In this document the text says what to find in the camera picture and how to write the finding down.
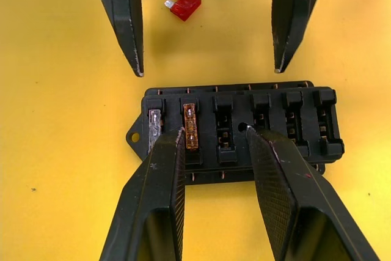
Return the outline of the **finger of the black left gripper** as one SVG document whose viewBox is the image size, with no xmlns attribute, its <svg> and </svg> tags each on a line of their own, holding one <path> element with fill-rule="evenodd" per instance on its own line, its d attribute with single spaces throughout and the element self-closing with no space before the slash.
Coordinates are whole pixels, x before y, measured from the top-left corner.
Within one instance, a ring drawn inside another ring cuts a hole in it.
<svg viewBox="0 0 391 261">
<path fill-rule="evenodd" d="M 118 44 L 137 77 L 144 76 L 141 0 L 101 0 Z"/>
<path fill-rule="evenodd" d="M 283 73 L 305 34 L 316 0 L 272 0 L 274 70 Z"/>
</svg>

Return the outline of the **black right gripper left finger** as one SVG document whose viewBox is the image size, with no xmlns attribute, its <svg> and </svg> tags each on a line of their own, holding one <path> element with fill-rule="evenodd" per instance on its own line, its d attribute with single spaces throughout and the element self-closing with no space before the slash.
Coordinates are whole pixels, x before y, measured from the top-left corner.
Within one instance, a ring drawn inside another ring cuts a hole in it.
<svg viewBox="0 0 391 261">
<path fill-rule="evenodd" d="M 162 134 L 123 187 L 100 260 L 181 260 L 185 131 Z"/>
</svg>

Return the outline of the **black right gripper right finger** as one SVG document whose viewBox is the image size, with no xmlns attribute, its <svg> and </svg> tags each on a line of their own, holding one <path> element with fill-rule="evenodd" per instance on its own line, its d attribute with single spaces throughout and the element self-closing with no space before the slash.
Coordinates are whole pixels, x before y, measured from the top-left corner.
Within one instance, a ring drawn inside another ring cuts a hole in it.
<svg viewBox="0 0 391 261">
<path fill-rule="evenodd" d="M 275 131 L 246 128 L 275 260 L 378 260 L 332 185 Z"/>
</svg>

